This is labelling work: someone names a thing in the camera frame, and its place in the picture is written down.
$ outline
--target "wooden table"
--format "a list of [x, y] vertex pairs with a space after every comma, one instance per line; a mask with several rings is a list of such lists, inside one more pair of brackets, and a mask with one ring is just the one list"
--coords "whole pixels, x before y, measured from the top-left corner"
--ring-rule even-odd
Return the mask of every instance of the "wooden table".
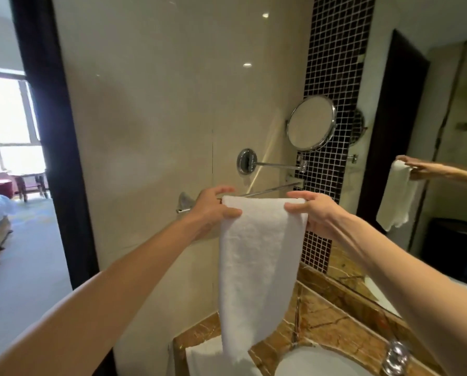
[[26, 173], [10, 173], [9, 175], [13, 177], [14, 180], [16, 181], [17, 190], [19, 193], [19, 199], [23, 200], [24, 202], [28, 202], [28, 196], [26, 194], [26, 185], [24, 183], [24, 178], [27, 178], [27, 177], [34, 177], [35, 182], [36, 182], [36, 187], [40, 195], [44, 196], [45, 198], [49, 198], [49, 194], [47, 190], [45, 189], [45, 182], [44, 182], [45, 170], [32, 171], [32, 172], [26, 172]]

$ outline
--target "black mosaic tile wall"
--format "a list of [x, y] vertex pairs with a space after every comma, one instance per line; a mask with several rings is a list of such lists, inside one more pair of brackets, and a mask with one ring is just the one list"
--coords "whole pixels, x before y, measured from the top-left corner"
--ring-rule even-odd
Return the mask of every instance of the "black mosaic tile wall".
[[[337, 110], [334, 136], [309, 161], [305, 190], [322, 192], [339, 202], [357, 107], [364, 55], [375, 0], [315, 0], [306, 68], [305, 98], [326, 95]], [[302, 261], [326, 272], [331, 241], [307, 232]]]

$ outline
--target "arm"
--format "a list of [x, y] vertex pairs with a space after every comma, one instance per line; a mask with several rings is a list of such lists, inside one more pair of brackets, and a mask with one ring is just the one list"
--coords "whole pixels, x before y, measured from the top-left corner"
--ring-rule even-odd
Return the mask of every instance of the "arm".
[[0, 376], [90, 375], [155, 285], [195, 239], [242, 211], [219, 204], [220, 186], [202, 191], [192, 211], [115, 261], [50, 309], [0, 356]]
[[291, 191], [305, 204], [286, 204], [308, 213], [309, 229], [337, 240], [378, 284], [448, 375], [467, 376], [467, 290], [396, 246], [330, 197]]
[[467, 184], [467, 170], [462, 167], [450, 166], [443, 163], [422, 161], [405, 155], [397, 156], [406, 165], [412, 166], [412, 180], [424, 180], [431, 178], [445, 178], [458, 183]]

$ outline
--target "magnifying mirror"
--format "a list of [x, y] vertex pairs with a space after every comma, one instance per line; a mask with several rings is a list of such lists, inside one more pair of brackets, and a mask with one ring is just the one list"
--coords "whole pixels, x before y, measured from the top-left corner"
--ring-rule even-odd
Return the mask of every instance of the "magnifying mirror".
[[334, 134], [336, 108], [324, 95], [306, 98], [287, 122], [287, 138], [299, 151], [316, 150]]

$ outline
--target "white towel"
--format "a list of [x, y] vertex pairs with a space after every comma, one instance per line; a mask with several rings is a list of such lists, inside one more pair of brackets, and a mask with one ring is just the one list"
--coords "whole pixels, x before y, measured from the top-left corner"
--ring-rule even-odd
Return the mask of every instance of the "white towel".
[[392, 226], [400, 227], [409, 220], [418, 182], [409, 180], [411, 167], [403, 161], [395, 160], [388, 174], [387, 186], [381, 199], [376, 221], [385, 231]]
[[186, 362], [190, 376], [262, 376], [247, 351], [237, 364], [232, 364], [223, 355], [221, 336], [186, 348]]
[[286, 202], [305, 201], [223, 197], [243, 210], [222, 222], [219, 239], [219, 317], [232, 361], [274, 332], [289, 305], [308, 216], [288, 214]]

